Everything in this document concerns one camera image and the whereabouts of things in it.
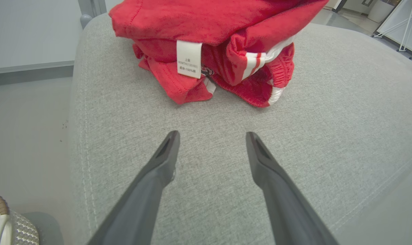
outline stitched seam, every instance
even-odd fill
[[[142,8],[142,3],[143,3],[143,2],[144,2],[144,0],[141,1],[140,5],[139,5],[139,8],[138,8],[138,11],[136,11],[135,15],[130,19],[129,25],[126,25],[126,29],[127,29],[127,27],[131,27],[131,26],[132,26],[133,19],[136,17],[136,15],[138,15],[139,10],[141,10],[141,8]],[[132,34],[132,28],[129,28],[129,32],[130,32],[130,36],[132,36],[132,35],[133,35],[133,34]]]
[[[81,137],[80,139],[80,145],[82,144],[82,138],[83,138],[83,132],[84,130],[80,130],[81,132]],[[85,211],[86,211],[86,219],[88,220],[88,230],[89,230],[89,236],[92,236],[92,231],[91,231],[91,221],[89,220],[89,210],[88,210],[88,196],[87,196],[87,190],[86,190],[86,184],[85,184],[85,167],[83,165],[83,148],[80,149],[80,166],[82,167],[82,184],[83,184],[83,194],[85,197]]]
[[[93,192],[93,182],[92,182],[92,177],[91,177],[91,167],[89,164],[89,148],[88,148],[88,106],[86,103],[86,95],[88,93],[88,88],[87,88],[87,83],[85,83],[85,149],[86,149],[86,164],[88,166],[88,178],[89,178],[89,190],[91,192],[91,203],[93,205],[93,213],[94,213],[94,221],[95,221],[95,226],[97,226],[97,216],[96,216],[96,207],[94,203],[94,192]]]
[[[180,87],[174,82],[175,77],[174,77],[174,76],[170,76],[170,75],[171,75],[171,72],[170,72],[170,69],[167,67],[167,64],[164,64],[164,67],[165,67],[165,69],[168,71],[168,73],[167,73],[167,71],[165,71],[165,69],[162,70],[162,71],[164,71],[165,75],[167,75],[168,79],[171,81],[171,83],[174,85],[174,87],[175,87],[177,90],[179,90],[179,92],[180,92],[181,94],[184,94],[183,91],[180,89]]]
[[[375,197],[377,197],[381,192],[383,192],[383,191],[387,188],[387,186],[389,186],[390,183],[392,183],[394,180],[396,180],[396,179],[400,176],[400,174],[399,174],[400,170],[401,170],[402,168],[404,168],[405,166],[409,166],[409,163],[410,163],[411,161],[412,161],[412,158],[411,158],[410,160],[408,160],[406,164],[402,165],[398,170],[396,170],[396,172],[395,172],[394,174],[392,174],[389,178],[387,178],[377,189],[375,189],[375,190],[374,190],[373,192],[371,192],[365,199],[363,199],[363,201],[361,201],[359,204],[357,204],[357,206],[355,206],[355,208],[353,208],[353,209],[352,209],[351,211],[349,211],[346,215],[344,215],[342,218],[340,218],[336,223],[334,223],[334,224],[331,226],[331,228],[334,228],[341,220],[343,220],[346,216],[348,216],[348,215],[351,214],[354,210],[356,210],[359,206],[361,206],[361,205],[363,204],[363,202],[365,202],[369,197],[371,197],[371,195],[373,195],[375,192],[377,192],[378,189],[380,189],[382,186],[384,186],[384,188],[381,189],[380,191],[378,191],[377,194],[375,194],[374,196],[372,196],[372,198],[371,198],[368,202],[366,202],[366,203],[371,202]],[[339,230],[339,228],[341,228],[344,224],[346,224],[346,222],[348,222],[350,219],[352,219],[352,217],[354,217],[354,216],[358,213],[358,211],[354,212],[354,214],[353,214],[351,217],[349,217],[347,220],[345,220],[343,223],[341,223],[341,224],[335,229],[335,231]]]

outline red clothing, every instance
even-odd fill
[[[210,99],[200,79],[177,73],[176,41],[201,42],[209,78],[257,107],[277,101],[293,72],[293,39],[327,0],[125,0],[109,15],[117,36],[135,41],[176,103]]]

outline gray floor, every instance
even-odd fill
[[[0,83],[11,83],[0,85],[0,195],[36,225],[43,245],[71,244],[71,71],[0,75]],[[49,73],[58,78],[47,79]]]
[[[371,34],[328,10],[312,22]],[[0,75],[0,195],[37,226],[43,245],[71,244],[71,74],[72,68],[65,67]],[[390,212],[394,208],[403,212]],[[412,244],[412,174],[338,240],[343,245],[405,244],[405,237]]]

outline gray cushion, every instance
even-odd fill
[[[310,24],[293,79],[259,109],[220,88],[177,105],[107,15],[85,28],[70,111],[75,242],[85,243],[171,130],[181,133],[153,244],[273,244],[245,132],[256,132],[337,234],[412,168],[412,62],[363,34]]]

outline white bucket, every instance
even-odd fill
[[[368,19],[380,23],[388,16],[392,9],[394,9],[394,6],[381,0],[377,0],[369,12]]]

